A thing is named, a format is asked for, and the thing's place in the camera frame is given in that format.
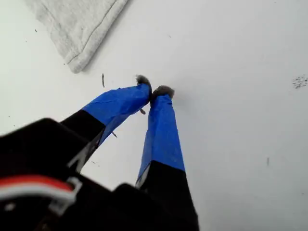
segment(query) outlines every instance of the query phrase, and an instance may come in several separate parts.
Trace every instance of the white wire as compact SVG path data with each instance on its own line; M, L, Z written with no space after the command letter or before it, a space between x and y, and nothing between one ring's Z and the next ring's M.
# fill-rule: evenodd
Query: white wire
M14 186L0 187L0 201L20 196L43 196L74 203L75 193L57 189L41 183L20 183Z

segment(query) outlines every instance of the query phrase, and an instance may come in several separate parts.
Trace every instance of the dirt particle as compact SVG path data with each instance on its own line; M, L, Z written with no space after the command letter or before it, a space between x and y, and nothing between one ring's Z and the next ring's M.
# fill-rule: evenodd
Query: dirt particle
M292 82L293 87L295 89L300 89L302 87L305 87L307 86L307 83L308 83L308 78L306 77L306 75L298 76L295 79L293 79L293 82Z
M102 73L102 83L103 83L103 87L105 88L105 84L104 84L104 73Z

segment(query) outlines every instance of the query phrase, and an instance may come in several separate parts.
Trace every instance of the white table surface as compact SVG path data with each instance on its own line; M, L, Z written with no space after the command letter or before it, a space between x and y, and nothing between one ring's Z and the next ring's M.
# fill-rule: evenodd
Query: white table surface
M0 28L1 134L61 121L143 74L176 90L202 230L308 230L308 86L292 85L308 76L306 0L131 0L77 75L23 1L0 1ZM82 173L134 184L146 130L147 115L128 118Z

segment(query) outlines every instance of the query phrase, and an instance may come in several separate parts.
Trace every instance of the blue tape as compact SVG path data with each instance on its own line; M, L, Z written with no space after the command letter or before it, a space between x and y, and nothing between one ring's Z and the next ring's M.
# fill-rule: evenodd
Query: blue tape
M110 90L84 106L82 110L106 126L99 145L127 117L142 109L148 103L149 97L150 87L142 83L134 87Z
M158 96L151 105L138 178L152 160L185 171L175 113L168 95Z

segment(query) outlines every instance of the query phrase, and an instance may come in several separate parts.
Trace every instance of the gray cloth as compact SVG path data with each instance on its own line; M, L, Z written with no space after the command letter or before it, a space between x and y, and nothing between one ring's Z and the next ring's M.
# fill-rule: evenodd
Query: gray cloth
M80 72L128 0L25 0L50 34L58 52Z

